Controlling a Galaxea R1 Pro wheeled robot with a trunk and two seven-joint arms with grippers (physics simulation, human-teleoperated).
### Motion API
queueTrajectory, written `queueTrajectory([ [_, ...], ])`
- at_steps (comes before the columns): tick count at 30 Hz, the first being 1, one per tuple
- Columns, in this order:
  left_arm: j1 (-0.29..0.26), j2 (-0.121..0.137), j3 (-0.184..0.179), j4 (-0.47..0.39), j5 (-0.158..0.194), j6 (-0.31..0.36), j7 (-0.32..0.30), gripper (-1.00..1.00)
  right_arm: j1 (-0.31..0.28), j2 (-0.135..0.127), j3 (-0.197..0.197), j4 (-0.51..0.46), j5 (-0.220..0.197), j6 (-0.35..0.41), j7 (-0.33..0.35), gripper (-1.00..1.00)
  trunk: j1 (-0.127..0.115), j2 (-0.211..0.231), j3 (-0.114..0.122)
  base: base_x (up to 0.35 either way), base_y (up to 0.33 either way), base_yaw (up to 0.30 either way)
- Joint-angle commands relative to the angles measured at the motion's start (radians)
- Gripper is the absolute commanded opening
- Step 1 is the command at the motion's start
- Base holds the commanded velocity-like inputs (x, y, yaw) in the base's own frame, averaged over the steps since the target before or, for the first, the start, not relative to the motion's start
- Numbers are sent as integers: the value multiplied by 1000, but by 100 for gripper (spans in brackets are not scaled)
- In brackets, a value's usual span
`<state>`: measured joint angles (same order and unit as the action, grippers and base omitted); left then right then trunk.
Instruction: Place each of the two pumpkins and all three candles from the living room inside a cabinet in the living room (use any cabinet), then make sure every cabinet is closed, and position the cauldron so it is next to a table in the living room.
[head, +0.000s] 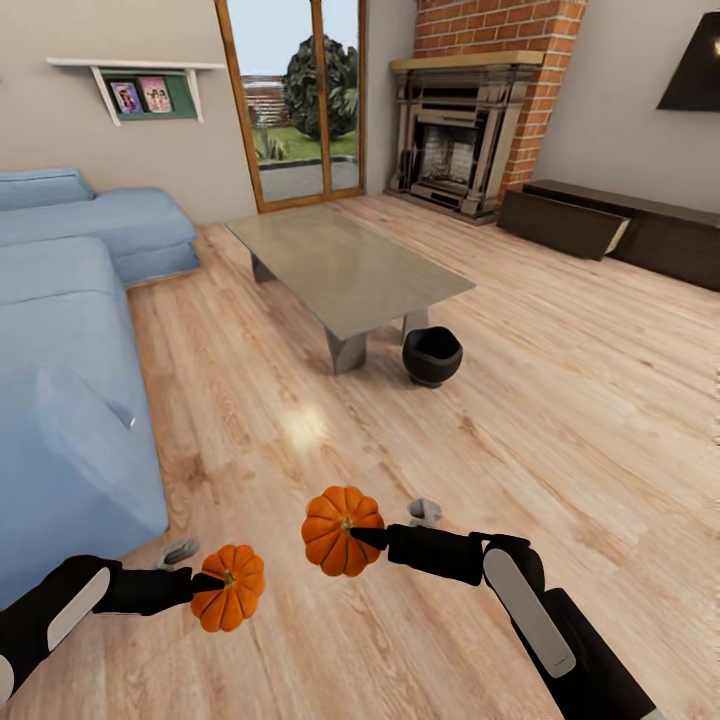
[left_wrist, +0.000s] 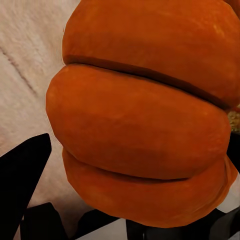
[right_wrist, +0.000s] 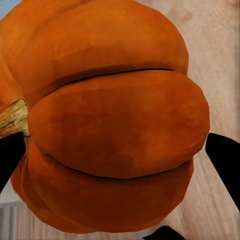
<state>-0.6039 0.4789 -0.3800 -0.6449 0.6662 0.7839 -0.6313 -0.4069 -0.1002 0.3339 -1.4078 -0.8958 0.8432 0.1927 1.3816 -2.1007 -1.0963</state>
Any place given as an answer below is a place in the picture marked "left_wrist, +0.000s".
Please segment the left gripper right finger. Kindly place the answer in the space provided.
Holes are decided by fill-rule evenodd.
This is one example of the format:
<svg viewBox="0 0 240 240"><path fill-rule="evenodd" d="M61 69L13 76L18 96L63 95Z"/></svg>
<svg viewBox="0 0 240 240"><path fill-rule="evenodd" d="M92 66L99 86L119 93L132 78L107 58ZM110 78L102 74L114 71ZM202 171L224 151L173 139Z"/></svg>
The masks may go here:
<svg viewBox="0 0 240 240"><path fill-rule="evenodd" d="M231 133L226 154L240 173L240 135Z"/></svg>

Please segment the pumpkin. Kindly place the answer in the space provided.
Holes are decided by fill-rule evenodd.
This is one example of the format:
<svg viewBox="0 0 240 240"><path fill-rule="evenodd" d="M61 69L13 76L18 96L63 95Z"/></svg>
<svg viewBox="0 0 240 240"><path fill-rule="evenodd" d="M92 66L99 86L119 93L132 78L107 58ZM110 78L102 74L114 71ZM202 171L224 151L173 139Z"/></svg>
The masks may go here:
<svg viewBox="0 0 240 240"><path fill-rule="evenodd" d="M89 206L187 226L238 170L240 0L80 0L45 111L67 181Z"/></svg>

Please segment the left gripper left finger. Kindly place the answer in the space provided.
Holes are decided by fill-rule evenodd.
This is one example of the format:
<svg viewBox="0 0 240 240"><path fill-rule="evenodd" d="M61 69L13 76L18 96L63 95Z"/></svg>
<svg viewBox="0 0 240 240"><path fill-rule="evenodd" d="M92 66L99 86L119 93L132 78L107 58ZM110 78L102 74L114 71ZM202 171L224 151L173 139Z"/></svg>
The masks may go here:
<svg viewBox="0 0 240 240"><path fill-rule="evenodd" d="M44 133L0 157L0 240L13 240L51 152Z"/></svg>

